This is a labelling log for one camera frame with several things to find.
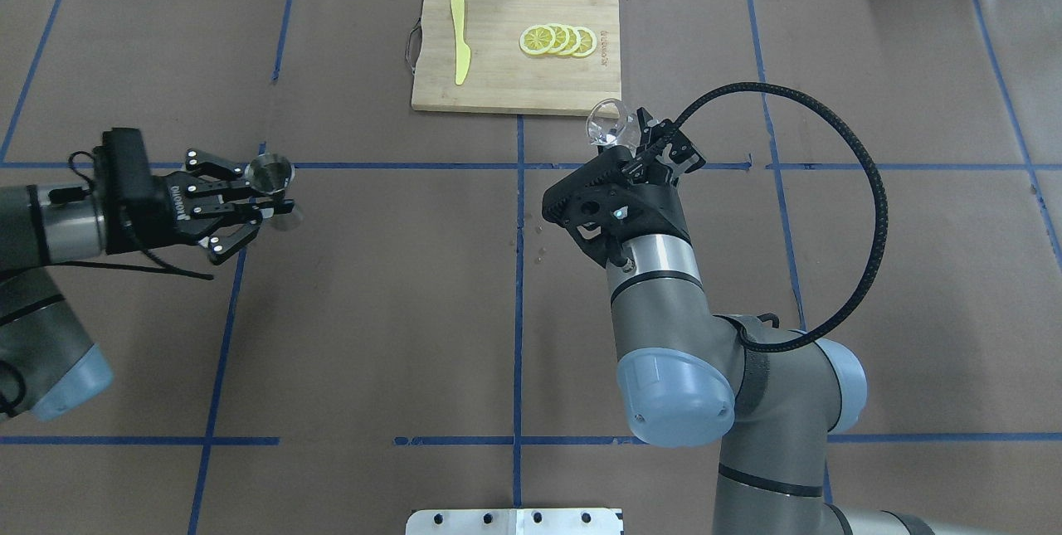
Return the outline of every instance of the white mounting plate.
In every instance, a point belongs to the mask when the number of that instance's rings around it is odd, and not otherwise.
[[[622,535],[622,516],[618,508],[417,511],[406,535]]]

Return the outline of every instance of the sliced lemon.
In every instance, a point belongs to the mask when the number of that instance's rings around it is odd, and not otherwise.
[[[573,28],[579,33],[579,48],[571,52],[572,58],[586,58],[597,50],[597,33],[587,28]]]
[[[579,50],[579,44],[580,44],[580,40],[581,40],[580,33],[577,32],[577,30],[575,28],[572,28],[571,24],[565,24],[564,29],[565,29],[565,32],[568,32],[568,35],[571,36],[571,42],[568,44],[568,48],[564,48],[564,50],[558,51],[558,52],[555,52],[555,54],[558,54],[558,55],[572,55],[575,51]]]
[[[553,30],[553,47],[549,48],[550,54],[556,54],[556,52],[565,50],[568,45],[571,44],[571,33],[568,32],[569,24],[561,24],[561,22],[550,22],[549,28]]]
[[[532,24],[520,33],[520,50],[528,55],[543,55],[553,48],[556,32],[549,24]]]

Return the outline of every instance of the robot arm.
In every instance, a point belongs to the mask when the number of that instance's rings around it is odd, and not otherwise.
[[[0,421],[25,411],[57,417],[113,379],[45,266],[139,251],[159,268],[137,270],[212,279],[151,249],[198,246],[218,265],[262,222],[294,210],[284,199],[293,168],[276,154],[236,165],[189,150],[184,171],[152,176],[140,131],[117,127],[89,156],[93,178],[79,173],[83,184],[0,188]]]
[[[740,90],[808,104],[853,146],[871,180],[877,213],[863,279],[841,311],[809,333],[781,330],[769,314],[713,315],[690,246],[678,184],[704,157],[680,126],[706,101]],[[645,108],[636,119],[633,138],[635,115],[619,101],[595,108],[587,132],[599,155],[546,191],[543,218],[605,270],[632,433],[668,448],[722,438],[713,533],[989,535],[824,503],[827,433],[855,425],[867,380],[855,355],[822,335],[870,289],[887,232],[880,176],[852,131],[810,97],[766,84],[714,89],[673,123]]]

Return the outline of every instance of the cutting board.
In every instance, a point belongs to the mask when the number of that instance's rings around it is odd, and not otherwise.
[[[527,55],[519,37],[531,24],[564,22],[594,30],[586,58]],[[413,108],[506,115],[586,116],[599,101],[621,98],[619,0],[465,0],[465,42],[472,64],[453,81],[450,0],[424,0]]]

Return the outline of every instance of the braided black cable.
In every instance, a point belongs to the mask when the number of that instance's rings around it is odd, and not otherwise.
[[[830,127],[834,127],[834,131],[837,131],[838,135],[841,135],[841,138],[851,146],[852,153],[856,154],[859,165],[862,166],[863,172],[867,174],[867,180],[870,182],[870,191],[874,197],[874,240],[871,242],[867,266],[863,269],[863,273],[852,296],[841,306],[841,309],[838,309],[837,313],[830,316],[829,320],[823,321],[821,326],[813,328],[807,334],[784,343],[752,342],[743,330],[738,331],[742,345],[749,350],[756,352],[786,352],[795,350],[801,346],[809,345],[809,343],[828,334],[842,321],[852,315],[852,312],[859,307],[859,304],[867,296],[870,287],[874,282],[874,278],[877,277],[877,271],[881,266],[881,259],[885,256],[885,241],[889,232],[889,204],[885,195],[885,185],[881,183],[881,175],[877,172],[877,166],[874,165],[873,158],[867,153],[862,142],[859,141],[859,138],[856,137],[851,127],[844,123],[844,120],[838,118],[834,110],[827,108],[825,104],[796,89],[785,88],[785,86],[781,85],[760,84],[759,82],[741,82],[741,84],[721,86],[721,88],[709,90],[708,93],[697,98],[697,101],[688,105],[682,115],[675,119],[674,124],[672,124],[672,134],[679,131],[679,127],[686,120],[689,120],[690,116],[693,116],[693,113],[698,111],[702,105],[708,103],[708,101],[713,101],[717,97],[727,96],[727,93],[740,92],[771,93],[771,96],[785,97],[787,100],[795,101],[795,103],[804,105],[804,107],[819,115],[819,118],[825,120]]]

